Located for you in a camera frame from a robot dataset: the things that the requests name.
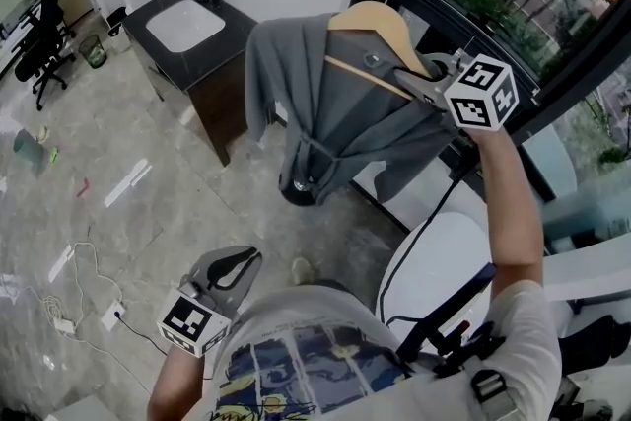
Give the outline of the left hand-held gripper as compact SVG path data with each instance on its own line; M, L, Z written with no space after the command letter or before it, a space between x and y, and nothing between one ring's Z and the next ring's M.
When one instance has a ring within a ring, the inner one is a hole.
M157 318L162 336L193 357L203 357L227 335L261 268L254 246L208 251L171 289Z

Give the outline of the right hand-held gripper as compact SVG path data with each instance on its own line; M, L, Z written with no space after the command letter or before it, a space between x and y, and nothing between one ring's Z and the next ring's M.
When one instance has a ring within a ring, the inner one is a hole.
M423 65L428 79L393 68L398 86L449 112L457 127L497 131L518 106L513 69L499 59L484 54L471 57L459 50L454 55L424 54Z

